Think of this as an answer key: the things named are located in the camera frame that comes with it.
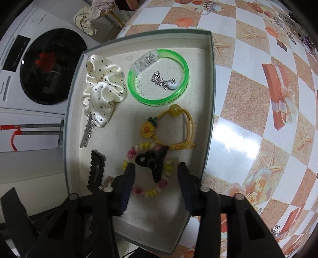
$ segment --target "cable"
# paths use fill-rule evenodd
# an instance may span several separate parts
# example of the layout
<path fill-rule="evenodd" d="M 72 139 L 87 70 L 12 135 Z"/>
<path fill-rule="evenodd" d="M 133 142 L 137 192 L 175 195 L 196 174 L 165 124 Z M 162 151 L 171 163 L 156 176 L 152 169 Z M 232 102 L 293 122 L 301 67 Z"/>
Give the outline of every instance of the cable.
<path fill-rule="evenodd" d="M 131 252 L 129 252 L 129 253 L 127 253 L 127 254 L 125 254 L 122 258 L 125 258 L 127 255 L 129 255 L 129 254 L 131 254 L 131 253 L 133 253 L 134 251 L 136 251 L 137 249 L 135 249 L 135 250 L 132 250 Z"/>

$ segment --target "green bracelet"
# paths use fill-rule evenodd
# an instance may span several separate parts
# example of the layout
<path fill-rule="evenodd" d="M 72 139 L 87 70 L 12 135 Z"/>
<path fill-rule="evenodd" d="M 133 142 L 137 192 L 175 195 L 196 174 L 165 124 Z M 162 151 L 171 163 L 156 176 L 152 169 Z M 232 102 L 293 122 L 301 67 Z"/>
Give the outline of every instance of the green bracelet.
<path fill-rule="evenodd" d="M 183 81 L 181 85 L 179 86 L 178 89 L 176 89 L 176 91 L 173 94 L 171 94 L 170 96 L 166 98 L 153 100 L 153 99 L 143 98 L 137 93 L 137 90 L 136 90 L 137 77 L 133 74 L 131 70 L 129 70 L 127 83 L 128 83 L 128 88 L 131 94 L 134 96 L 136 100 L 149 106 L 164 106 L 175 101 L 184 93 L 190 79 L 189 67 L 185 59 L 180 54 L 168 49 L 158 49 L 157 53 L 160 56 L 160 58 L 169 58 L 176 61 L 178 64 L 180 64 L 180 66 L 183 69 L 184 77 L 183 77 Z"/>

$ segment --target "yellow flower charm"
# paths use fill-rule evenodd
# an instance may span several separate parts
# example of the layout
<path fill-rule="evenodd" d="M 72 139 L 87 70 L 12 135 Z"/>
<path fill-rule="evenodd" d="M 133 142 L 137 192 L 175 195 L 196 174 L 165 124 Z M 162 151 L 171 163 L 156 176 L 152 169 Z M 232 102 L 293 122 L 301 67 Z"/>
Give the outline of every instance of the yellow flower charm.
<path fill-rule="evenodd" d="M 150 138 L 155 132 L 155 127 L 149 121 L 144 122 L 140 128 L 141 136 L 144 138 Z"/>

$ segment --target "open cardboard box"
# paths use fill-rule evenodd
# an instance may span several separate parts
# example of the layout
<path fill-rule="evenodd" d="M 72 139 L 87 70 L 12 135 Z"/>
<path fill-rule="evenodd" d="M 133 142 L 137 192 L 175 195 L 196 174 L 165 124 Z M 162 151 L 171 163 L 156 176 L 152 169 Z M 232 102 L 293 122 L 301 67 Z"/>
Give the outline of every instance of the open cardboard box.
<path fill-rule="evenodd" d="M 159 195 L 146 198 L 132 193 L 123 216 L 114 217 L 114 228 L 121 238 L 155 252 L 171 254 L 189 221 L 177 179 L 176 168 L 185 162 L 191 174 L 202 178 L 212 134 L 215 66 L 213 40 L 209 31 L 161 30 L 136 34 L 92 48 L 84 52 L 77 65 L 70 96 L 64 130 L 65 171 L 70 193 L 81 196 L 91 194 L 86 188 L 90 170 L 91 151 L 96 149 L 106 157 L 104 178 L 122 174 L 122 162 L 131 147 L 148 141 L 140 135 L 140 127 L 148 117 L 155 117 L 170 105 L 153 107 L 138 102 L 130 92 L 127 98 L 116 103 L 115 111 L 104 128 L 93 128 L 86 148 L 79 144 L 87 118 L 81 102 L 86 88 L 86 61 L 92 54 L 108 58 L 119 65 L 124 80 L 131 64 L 151 49 L 170 49 L 181 54 L 190 70 L 190 82 L 183 95 L 174 103 L 187 109 L 195 122 L 195 148 L 169 151 L 175 171 L 168 186 Z M 156 134 L 163 142 L 179 142 L 185 135 L 186 119 L 165 115 L 158 121 Z M 140 185 L 154 184 L 151 173 L 136 167 Z"/>

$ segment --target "yellow hair tie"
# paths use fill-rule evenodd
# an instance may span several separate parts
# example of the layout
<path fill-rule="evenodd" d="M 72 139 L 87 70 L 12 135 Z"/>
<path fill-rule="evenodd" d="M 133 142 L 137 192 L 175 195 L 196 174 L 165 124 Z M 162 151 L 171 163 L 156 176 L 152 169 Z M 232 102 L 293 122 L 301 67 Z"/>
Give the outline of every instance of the yellow hair tie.
<path fill-rule="evenodd" d="M 184 142 L 174 143 L 172 145 L 167 145 L 158 141 L 155 135 L 155 129 L 157 127 L 157 120 L 159 120 L 164 114 L 169 113 L 172 117 L 177 117 L 181 113 L 184 113 L 187 116 L 187 137 Z M 179 105 L 174 104 L 168 110 L 162 112 L 158 117 L 149 117 L 147 122 L 144 122 L 141 126 L 140 133 L 144 138 L 150 138 L 151 136 L 154 138 L 157 144 L 162 146 L 169 146 L 170 150 L 184 150 L 184 149 L 191 149 L 194 147 L 193 135 L 194 135 L 194 122 L 189 113 L 184 108 L 181 108 Z"/>

